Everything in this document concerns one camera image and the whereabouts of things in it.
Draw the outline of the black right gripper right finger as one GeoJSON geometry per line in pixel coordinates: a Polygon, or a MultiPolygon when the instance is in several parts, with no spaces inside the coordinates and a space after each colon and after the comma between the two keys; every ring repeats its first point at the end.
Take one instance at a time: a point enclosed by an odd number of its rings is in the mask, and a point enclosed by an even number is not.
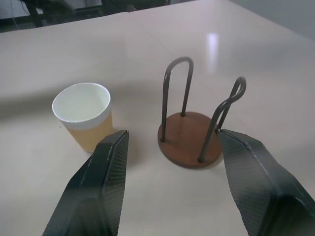
{"type": "Polygon", "coordinates": [[[263,143],[221,129],[233,200],[249,236],[315,236],[315,200],[263,143]]]}

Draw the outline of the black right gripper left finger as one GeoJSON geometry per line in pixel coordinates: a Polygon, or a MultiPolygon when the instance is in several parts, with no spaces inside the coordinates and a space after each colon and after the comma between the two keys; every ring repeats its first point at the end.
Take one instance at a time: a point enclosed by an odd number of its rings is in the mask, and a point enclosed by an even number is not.
{"type": "Polygon", "coordinates": [[[129,132],[101,140],[68,182],[42,236],[117,236],[129,132]]]}

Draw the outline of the tan paper cup white rim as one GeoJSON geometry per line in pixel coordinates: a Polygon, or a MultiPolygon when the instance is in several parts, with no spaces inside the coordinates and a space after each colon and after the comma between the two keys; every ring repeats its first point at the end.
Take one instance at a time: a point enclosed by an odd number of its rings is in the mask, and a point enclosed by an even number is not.
{"type": "Polygon", "coordinates": [[[109,90],[97,83],[74,84],[53,100],[52,111],[86,152],[114,133],[109,90]]]}

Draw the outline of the dark office chair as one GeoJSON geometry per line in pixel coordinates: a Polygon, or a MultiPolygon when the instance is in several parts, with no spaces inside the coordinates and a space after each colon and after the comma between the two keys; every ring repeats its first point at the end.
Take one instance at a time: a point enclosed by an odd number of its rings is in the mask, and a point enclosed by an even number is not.
{"type": "Polygon", "coordinates": [[[36,27],[134,11],[139,0],[19,0],[36,27]]]}

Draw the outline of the wooden base metal loop holder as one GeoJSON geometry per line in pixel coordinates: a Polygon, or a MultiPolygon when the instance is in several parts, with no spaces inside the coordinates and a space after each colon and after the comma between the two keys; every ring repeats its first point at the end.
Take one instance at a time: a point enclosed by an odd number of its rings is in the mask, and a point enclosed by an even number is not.
{"type": "Polygon", "coordinates": [[[164,75],[162,93],[162,117],[158,129],[158,145],[164,156],[174,164],[188,169],[199,169],[212,165],[222,153],[218,131],[226,119],[233,103],[238,101],[247,88],[246,79],[236,79],[230,96],[214,111],[211,118],[196,112],[186,111],[194,64],[190,57],[179,57],[172,61],[164,75]],[[189,64],[182,110],[167,115],[171,72],[182,62],[189,64]]]}

